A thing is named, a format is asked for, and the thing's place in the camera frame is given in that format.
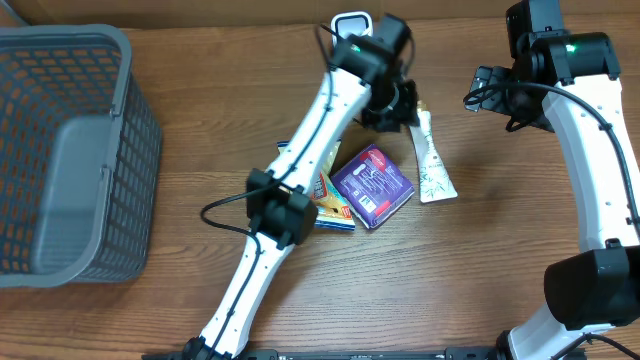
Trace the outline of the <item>red purple snack packet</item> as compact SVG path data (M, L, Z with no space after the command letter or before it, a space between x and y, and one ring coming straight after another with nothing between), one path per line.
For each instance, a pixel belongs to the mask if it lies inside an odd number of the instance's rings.
M375 144L335 172L331 181L369 230L380 227L415 193L411 181Z

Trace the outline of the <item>white pouch with gold cap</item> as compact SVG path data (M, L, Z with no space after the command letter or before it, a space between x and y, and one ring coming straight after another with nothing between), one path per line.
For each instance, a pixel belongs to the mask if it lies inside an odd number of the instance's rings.
M431 113L426 104L417 102L417 124L410 125L418 167L419 196L423 204L458 197L451 178L436 149L431 127Z

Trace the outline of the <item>yellow red snack bag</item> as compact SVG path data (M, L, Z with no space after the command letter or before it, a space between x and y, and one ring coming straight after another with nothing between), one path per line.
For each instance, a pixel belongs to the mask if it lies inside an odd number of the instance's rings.
M338 139L331 147L329 155L322 165L311 191L311 199L318 209L315 227L329 230L354 231L355 222L350 207L329 177L340 145L341 139Z

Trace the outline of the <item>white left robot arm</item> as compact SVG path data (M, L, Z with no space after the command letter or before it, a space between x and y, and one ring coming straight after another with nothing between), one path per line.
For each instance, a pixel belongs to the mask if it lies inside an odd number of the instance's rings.
M254 169L241 199L246 246L215 315L182 351L184 359L235 359L245 349L257 310L280 265L312 232L318 210L311 192L331 147L354 118L376 132L397 132L413 120L417 92L402 61L414 47L410 27L384 15L370 35L339 37L321 50L323 82L286 149Z

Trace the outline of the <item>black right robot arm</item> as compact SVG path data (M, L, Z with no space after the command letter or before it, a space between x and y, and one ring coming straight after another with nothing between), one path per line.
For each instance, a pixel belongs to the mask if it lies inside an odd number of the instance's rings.
M534 127L557 136L580 251L546 269L544 304L503 332L491 355L565 359L639 316L639 168L611 39L570 32L556 0L522 0L505 19L513 64L479 67L464 105L506 115L510 132Z

